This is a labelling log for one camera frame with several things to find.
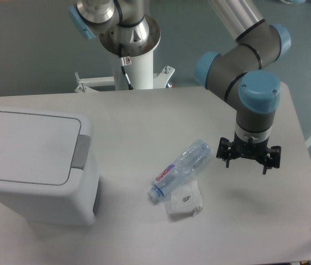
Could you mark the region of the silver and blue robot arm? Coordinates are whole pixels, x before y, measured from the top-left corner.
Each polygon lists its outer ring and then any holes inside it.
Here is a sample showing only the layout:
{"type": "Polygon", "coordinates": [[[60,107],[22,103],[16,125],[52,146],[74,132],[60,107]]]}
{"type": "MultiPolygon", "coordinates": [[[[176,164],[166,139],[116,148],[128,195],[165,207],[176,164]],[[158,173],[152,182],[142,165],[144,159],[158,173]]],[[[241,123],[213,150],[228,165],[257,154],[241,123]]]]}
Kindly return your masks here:
{"type": "MultiPolygon", "coordinates": [[[[290,48],[288,30],[266,23],[252,1],[211,1],[237,45],[224,55],[207,52],[194,69],[197,82],[236,110],[234,139],[221,138],[217,158],[255,160],[278,168],[281,147],[268,147],[280,103],[281,83],[265,67],[290,48]]],[[[117,90],[153,89],[153,51],[160,42],[157,22],[144,1],[76,1],[68,10],[86,39],[98,38],[112,54],[117,90]]]]}

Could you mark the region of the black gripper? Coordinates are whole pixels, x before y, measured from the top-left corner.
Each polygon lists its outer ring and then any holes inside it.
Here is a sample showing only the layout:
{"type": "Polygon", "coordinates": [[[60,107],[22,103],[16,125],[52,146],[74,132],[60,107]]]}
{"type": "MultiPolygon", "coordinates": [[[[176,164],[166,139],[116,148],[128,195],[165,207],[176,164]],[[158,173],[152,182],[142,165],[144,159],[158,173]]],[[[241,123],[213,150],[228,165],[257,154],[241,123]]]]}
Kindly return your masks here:
{"type": "Polygon", "coordinates": [[[220,138],[216,158],[223,160],[226,168],[229,168],[231,160],[237,158],[255,160],[263,165],[262,174],[266,174],[268,169],[280,168],[281,146],[268,148],[269,135],[270,130],[256,133],[236,129],[233,142],[220,138]]]}

